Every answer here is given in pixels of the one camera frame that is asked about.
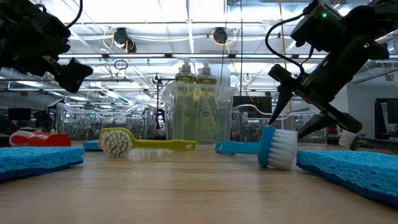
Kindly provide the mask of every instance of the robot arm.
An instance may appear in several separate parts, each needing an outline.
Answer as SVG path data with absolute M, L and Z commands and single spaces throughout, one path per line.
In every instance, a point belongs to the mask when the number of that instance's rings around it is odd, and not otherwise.
M 0 1 L 0 68 L 41 77 L 50 72 L 62 88 L 76 93 L 93 69 L 74 58 L 68 65 L 57 63 L 58 55 L 70 48 L 69 37 L 68 28 L 43 5 L 29 0 Z
M 329 5 L 314 1 L 303 14 L 291 35 L 296 46 L 307 42 L 328 55 L 313 72 L 302 72 L 296 78 L 278 64 L 271 68 L 269 75 L 280 82 L 280 94 L 270 124 L 296 94 L 321 111 L 299 130 L 299 138 L 334 124 L 358 133 L 362 124 L 330 102 L 368 60 L 389 58 L 387 44 L 375 40 L 398 29 L 398 0 L 372 1 L 354 8 L 345 17 Z

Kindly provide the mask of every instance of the red object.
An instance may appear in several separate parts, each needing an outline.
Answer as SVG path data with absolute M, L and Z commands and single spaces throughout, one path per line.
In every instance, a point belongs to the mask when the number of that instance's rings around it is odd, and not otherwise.
M 10 136 L 12 146 L 72 146 L 69 137 L 64 134 L 16 131 Z
M 69 137 L 64 134 L 53 134 L 45 141 L 46 146 L 72 146 Z

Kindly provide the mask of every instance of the brush head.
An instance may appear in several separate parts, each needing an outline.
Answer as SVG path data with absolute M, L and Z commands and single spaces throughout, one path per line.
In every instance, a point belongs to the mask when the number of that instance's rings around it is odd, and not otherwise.
M 113 158 L 125 157 L 132 150 L 128 133 L 113 128 L 101 130 L 98 145 L 109 157 Z
M 349 149 L 357 136 L 357 134 L 344 130 L 340 140 L 338 141 L 338 144 Z
M 276 129 L 273 126 L 264 127 L 258 154 L 259 165 L 291 169 L 292 162 L 297 154 L 297 142 L 296 131 Z

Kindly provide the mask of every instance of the sponge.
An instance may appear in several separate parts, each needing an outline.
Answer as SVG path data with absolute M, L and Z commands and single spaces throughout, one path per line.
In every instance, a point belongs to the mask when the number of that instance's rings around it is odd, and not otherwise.
M 86 151 L 102 151 L 102 149 L 98 146 L 98 140 L 84 142 L 83 147 L 86 149 Z
M 80 147 L 10 147 L 0 149 L 0 182 L 47 174 L 82 164 Z
M 398 206 L 398 156 L 377 152 L 298 151 L 297 165 L 364 197 Z

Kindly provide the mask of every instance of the computer monitor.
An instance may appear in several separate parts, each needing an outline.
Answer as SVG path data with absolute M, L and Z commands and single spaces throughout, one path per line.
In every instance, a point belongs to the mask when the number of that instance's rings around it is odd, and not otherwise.
M 30 121 L 32 110 L 30 108 L 8 108 L 8 120 Z

